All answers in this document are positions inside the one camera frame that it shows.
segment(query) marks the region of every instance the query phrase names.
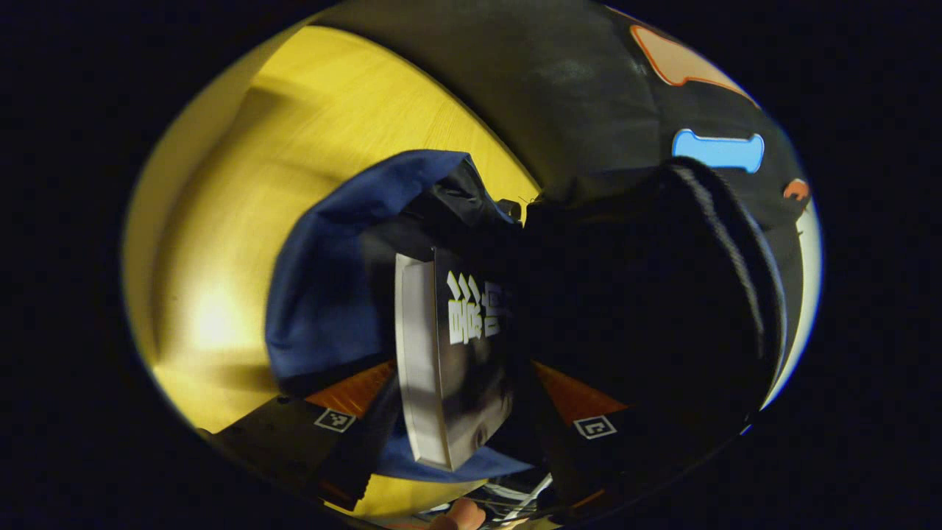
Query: white book edge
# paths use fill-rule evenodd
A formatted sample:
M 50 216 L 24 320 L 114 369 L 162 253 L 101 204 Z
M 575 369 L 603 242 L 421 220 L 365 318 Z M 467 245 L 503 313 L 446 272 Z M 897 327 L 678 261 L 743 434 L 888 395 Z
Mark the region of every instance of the white book edge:
M 413 266 L 426 266 L 431 269 L 427 273 L 428 284 L 425 289 L 412 290 L 406 292 L 403 289 L 403 276 L 406 270 Z M 441 380 L 439 378 L 439 367 L 437 359 L 437 340 L 438 332 L 435 322 L 436 304 L 435 304 L 435 284 L 434 284 L 434 265 L 432 262 L 423 262 L 402 254 L 396 254 L 395 267 L 395 304 L 396 304 L 396 363 L 399 377 L 399 389 L 402 394 L 402 414 L 406 422 L 406 433 L 409 438 L 409 445 L 416 461 L 443 471 L 453 471 L 451 469 L 451 456 L 448 450 L 447 436 L 445 433 L 444 410 L 441 406 Z M 411 358 L 406 354 L 406 327 L 409 325 L 404 319 L 405 306 L 413 304 L 422 306 L 431 311 L 431 330 L 418 330 L 418 334 L 413 337 L 427 338 L 429 342 L 420 345 L 422 350 L 422 359 L 416 359 L 416 362 L 410 362 Z M 430 414 L 428 410 L 422 413 L 420 410 L 414 410 L 413 405 L 422 405 L 429 409 L 434 409 L 435 413 Z M 428 438 L 420 439 L 418 433 L 436 433 L 436 436 L 429 435 Z

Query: wooden surface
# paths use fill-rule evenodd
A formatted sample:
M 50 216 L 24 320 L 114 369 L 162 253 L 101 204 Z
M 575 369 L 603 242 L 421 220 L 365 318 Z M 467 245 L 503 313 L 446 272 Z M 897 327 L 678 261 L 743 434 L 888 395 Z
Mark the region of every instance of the wooden surface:
M 150 293 L 150 304 L 130 311 L 138 346 L 169 400 L 211 432 L 276 394 L 264 343 L 275 258 L 300 215 L 342 182 L 401 151 L 430 148 L 471 153 L 495 200 L 537 194 L 505 146 L 435 81 L 379 46 L 329 28 L 307 26 L 287 40 L 252 79 L 231 123 L 214 147 L 204 147 L 189 176 L 172 174 L 183 166 L 145 169 L 139 190 L 186 183 L 178 195 L 139 194 L 127 230 L 128 240 L 162 233 L 154 238 L 149 285 L 142 285 L 145 273 L 125 274 L 128 291 Z M 172 132 L 183 145 L 200 142 L 194 128 Z M 152 157 L 149 168 L 169 167 L 161 162 Z M 156 217 L 147 223 L 138 215 L 135 223 L 134 208 L 166 210 L 168 220 L 154 226 Z M 138 266 L 144 270 L 146 260 Z M 414 513 L 480 484 L 374 475 L 354 513 Z

